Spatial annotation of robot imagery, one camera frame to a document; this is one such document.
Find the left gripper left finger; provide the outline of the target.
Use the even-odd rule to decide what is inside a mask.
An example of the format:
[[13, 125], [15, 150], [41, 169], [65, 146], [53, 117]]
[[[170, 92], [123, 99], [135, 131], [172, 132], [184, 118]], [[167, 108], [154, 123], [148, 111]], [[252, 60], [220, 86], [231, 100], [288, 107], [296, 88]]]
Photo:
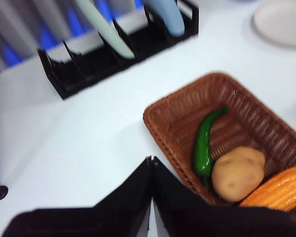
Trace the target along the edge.
[[137, 237], [149, 217], [151, 159], [146, 158], [94, 207], [37, 209], [16, 215], [5, 237]]

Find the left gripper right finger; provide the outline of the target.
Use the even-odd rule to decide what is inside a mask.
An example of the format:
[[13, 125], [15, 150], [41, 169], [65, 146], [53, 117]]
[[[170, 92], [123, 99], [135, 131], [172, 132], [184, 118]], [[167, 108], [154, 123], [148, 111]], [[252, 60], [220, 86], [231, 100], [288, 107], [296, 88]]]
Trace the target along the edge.
[[151, 160], [151, 167], [153, 199], [171, 237], [296, 237], [296, 222], [285, 212], [209, 205], [157, 157]]

